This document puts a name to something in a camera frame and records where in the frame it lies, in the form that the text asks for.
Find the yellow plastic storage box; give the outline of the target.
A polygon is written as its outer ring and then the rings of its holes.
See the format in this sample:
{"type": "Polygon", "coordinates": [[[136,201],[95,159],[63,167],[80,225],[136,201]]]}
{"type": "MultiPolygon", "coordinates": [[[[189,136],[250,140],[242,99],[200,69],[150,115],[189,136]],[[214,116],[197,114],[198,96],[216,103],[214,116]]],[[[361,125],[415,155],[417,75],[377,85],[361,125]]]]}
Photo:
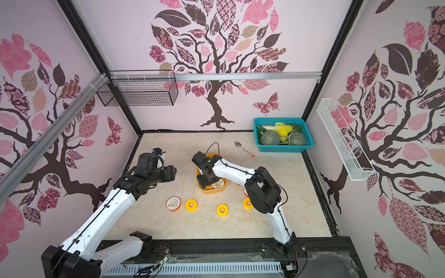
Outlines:
{"type": "MultiPolygon", "coordinates": [[[[206,156],[207,156],[208,158],[212,158],[212,157],[215,156],[215,155],[218,155],[218,153],[210,153],[210,154],[206,154],[206,156]]],[[[197,175],[202,174],[201,171],[200,171],[200,169],[197,168],[197,167],[196,167],[196,172],[197,172],[197,175]]],[[[214,188],[212,187],[212,185],[207,186],[206,188],[202,188],[202,187],[200,186],[199,181],[197,181],[197,184],[198,184],[197,187],[198,187],[199,190],[201,190],[201,191],[202,191],[203,193],[205,193],[205,194],[212,194],[212,193],[222,192],[222,191],[224,191],[224,190],[226,189],[227,184],[228,184],[228,180],[227,180],[227,179],[225,179],[225,178],[222,178],[222,179],[226,182],[226,186],[223,187],[223,188],[214,189],[214,188]]]]}

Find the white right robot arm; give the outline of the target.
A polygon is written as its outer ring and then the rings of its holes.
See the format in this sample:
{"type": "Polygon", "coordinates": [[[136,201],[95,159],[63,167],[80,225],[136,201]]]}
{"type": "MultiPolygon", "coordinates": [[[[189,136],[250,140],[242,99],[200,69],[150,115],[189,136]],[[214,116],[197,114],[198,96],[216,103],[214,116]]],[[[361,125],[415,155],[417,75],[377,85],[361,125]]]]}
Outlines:
{"type": "Polygon", "coordinates": [[[233,164],[219,155],[209,158],[202,152],[197,152],[192,162],[199,169],[197,181],[200,186],[209,186],[218,182],[220,178],[225,178],[244,187],[254,209],[267,216],[273,239],[277,242],[278,253],[285,256],[297,246],[300,246],[303,252],[307,252],[303,243],[297,241],[285,218],[281,203],[282,187],[266,168],[248,169],[233,164]]]}

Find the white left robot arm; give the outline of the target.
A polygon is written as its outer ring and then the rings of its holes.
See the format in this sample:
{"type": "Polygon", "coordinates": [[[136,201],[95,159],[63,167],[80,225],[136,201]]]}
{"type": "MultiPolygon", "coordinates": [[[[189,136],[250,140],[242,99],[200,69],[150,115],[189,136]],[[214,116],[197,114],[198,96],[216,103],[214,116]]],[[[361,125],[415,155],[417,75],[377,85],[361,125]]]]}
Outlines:
{"type": "Polygon", "coordinates": [[[42,254],[47,278],[100,278],[110,269],[139,254],[152,254],[152,237],[142,232],[98,251],[100,243],[119,218],[142,195],[159,183],[175,180],[177,170],[165,166],[164,151],[154,148],[139,156],[137,165],[123,174],[89,219],[60,246],[42,254]]]}

